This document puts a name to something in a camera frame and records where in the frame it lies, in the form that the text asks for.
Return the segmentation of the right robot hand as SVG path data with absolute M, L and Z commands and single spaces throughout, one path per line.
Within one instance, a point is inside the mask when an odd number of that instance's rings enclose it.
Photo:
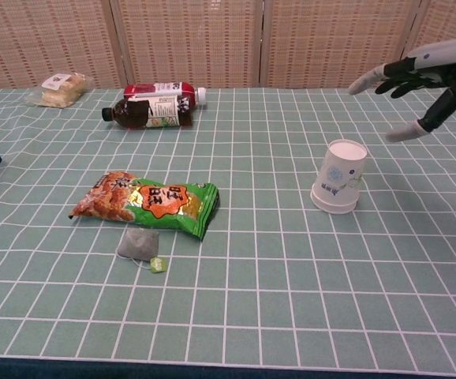
M 456 39 L 429 43 L 410 51 L 403 59 L 385 63 L 358 77 L 349 87 L 352 96 L 374 84 L 376 94 L 391 92 L 397 99 L 424 88 L 444 88 L 423 118 L 386 134 L 387 141 L 417 139 L 439 128 L 456 111 Z

